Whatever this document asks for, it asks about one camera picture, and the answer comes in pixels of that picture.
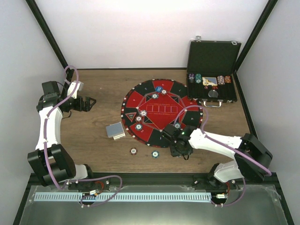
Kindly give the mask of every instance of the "black beam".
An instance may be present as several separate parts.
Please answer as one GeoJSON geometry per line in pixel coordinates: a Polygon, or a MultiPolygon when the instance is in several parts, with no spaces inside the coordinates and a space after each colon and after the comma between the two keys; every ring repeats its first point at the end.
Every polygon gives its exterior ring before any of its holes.
{"type": "Polygon", "coordinates": [[[253,28],[244,48],[242,49],[240,56],[238,57],[236,64],[235,64],[235,70],[238,71],[240,66],[242,65],[245,57],[247,56],[251,46],[255,42],[259,32],[263,28],[264,24],[266,23],[269,15],[271,14],[273,8],[275,7],[278,0],[269,0],[266,4],[264,10],[262,11],[262,14],[260,15],[255,27],[253,28]]]}
{"type": "Polygon", "coordinates": [[[240,102],[242,103],[242,107],[243,107],[244,114],[245,114],[245,117],[246,117],[246,121],[247,121],[247,124],[248,124],[248,127],[249,127],[249,131],[250,131],[251,134],[253,134],[255,137],[257,137],[257,133],[255,131],[255,127],[254,127],[253,121],[251,119],[251,115],[250,115],[250,112],[249,112],[249,109],[248,109],[248,106],[247,106],[247,103],[246,103],[246,100],[245,100],[245,96],[244,96],[244,93],[242,91],[242,87],[240,85],[240,81],[239,81],[239,78],[238,78],[238,75],[237,75],[236,71],[234,71],[234,73],[233,73],[233,78],[234,78],[234,81],[235,81],[235,84],[236,84],[236,89],[238,90],[238,93],[239,93],[239,96],[240,96],[240,102]]]}
{"type": "MultiPolygon", "coordinates": [[[[46,20],[44,19],[41,11],[39,10],[36,1],[35,0],[26,0],[26,2],[28,4],[29,8],[31,9],[34,17],[36,18],[39,26],[41,27],[43,33],[45,34],[46,38],[48,39],[48,42],[51,45],[53,51],[55,52],[58,60],[60,61],[61,65],[62,65],[62,67],[66,68],[68,66],[68,63],[67,63],[65,57],[63,56],[63,54],[60,50],[60,47],[58,46],[53,34],[51,33],[50,28],[48,27],[48,25],[46,23],[46,20]]],[[[72,80],[73,72],[74,71],[71,70],[71,69],[67,70],[67,80],[68,81],[72,80]]],[[[65,83],[64,87],[65,88],[63,88],[63,90],[61,92],[61,95],[62,95],[62,97],[65,98],[67,96],[67,93],[66,93],[65,89],[68,89],[69,85],[67,83],[65,83]]]]}

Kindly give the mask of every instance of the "gray wall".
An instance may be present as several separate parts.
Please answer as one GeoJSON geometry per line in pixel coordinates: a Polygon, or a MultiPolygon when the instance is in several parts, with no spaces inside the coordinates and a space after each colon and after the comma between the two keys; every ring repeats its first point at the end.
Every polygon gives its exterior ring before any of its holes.
{"type": "Polygon", "coordinates": [[[238,71],[262,143],[273,153],[293,219],[300,224],[300,1],[280,0],[238,71]]]}
{"type": "Polygon", "coordinates": [[[0,223],[12,224],[38,142],[41,83],[62,81],[62,67],[24,0],[0,1],[0,223]]]}

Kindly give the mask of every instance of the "red and black poker mat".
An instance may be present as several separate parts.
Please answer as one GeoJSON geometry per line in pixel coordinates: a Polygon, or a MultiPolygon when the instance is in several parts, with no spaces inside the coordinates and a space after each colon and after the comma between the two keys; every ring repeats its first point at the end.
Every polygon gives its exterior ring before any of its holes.
{"type": "MultiPolygon", "coordinates": [[[[133,138],[148,146],[166,148],[169,143],[161,137],[161,131],[174,123],[183,108],[191,105],[201,103],[188,100],[186,85],[174,80],[153,79],[133,87],[124,97],[121,118],[133,138]]],[[[176,126],[199,128],[202,119],[202,110],[191,107],[181,113],[176,126]]]]}

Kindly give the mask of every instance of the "black briefcase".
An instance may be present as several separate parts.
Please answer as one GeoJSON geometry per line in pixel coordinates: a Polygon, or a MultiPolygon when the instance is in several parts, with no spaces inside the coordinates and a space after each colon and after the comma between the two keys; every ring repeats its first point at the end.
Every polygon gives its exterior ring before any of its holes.
{"type": "Polygon", "coordinates": [[[236,102],[233,69],[241,43],[191,41],[187,62],[187,95],[207,102],[236,102]]]}

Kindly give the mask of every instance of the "wooden table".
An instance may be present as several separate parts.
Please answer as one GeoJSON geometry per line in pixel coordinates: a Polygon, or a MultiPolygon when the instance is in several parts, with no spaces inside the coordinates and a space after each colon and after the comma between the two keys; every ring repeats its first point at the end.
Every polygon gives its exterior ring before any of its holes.
{"type": "MultiPolygon", "coordinates": [[[[73,111],[71,118],[62,120],[62,145],[76,164],[88,164],[94,172],[207,173],[215,163],[231,161],[206,150],[195,150],[189,160],[172,157],[169,148],[149,147],[127,131],[125,138],[116,141],[107,137],[105,127],[121,121],[121,104],[132,87],[157,78],[185,83],[185,74],[185,70],[80,70],[84,88],[79,95],[95,98],[97,103],[90,112],[73,111]],[[138,149],[135,156],[129,153],[133,147],[138,149]],[[159,158],[151,156],[154,150],[159,158]]],[[[206,131],[228,136],[249,133],[239,97],[235,103],[207,109],[206,131]]]]}

